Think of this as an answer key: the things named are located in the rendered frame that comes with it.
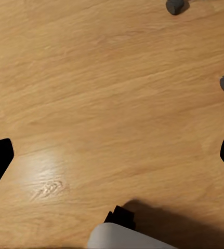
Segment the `swivel chair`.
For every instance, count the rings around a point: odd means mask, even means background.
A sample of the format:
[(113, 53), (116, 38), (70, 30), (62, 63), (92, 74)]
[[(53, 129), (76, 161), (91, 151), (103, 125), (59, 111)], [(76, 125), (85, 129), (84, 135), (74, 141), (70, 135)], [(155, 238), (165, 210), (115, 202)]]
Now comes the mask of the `swivel chair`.
[[(174, 14), (175, 12), (183, 8), (184, 4), (185, 4), (184, 0), (167, 0), (166, 8), (169, 13)], [(224, 91), (224, 77), (220, 80), (220, 86)]]

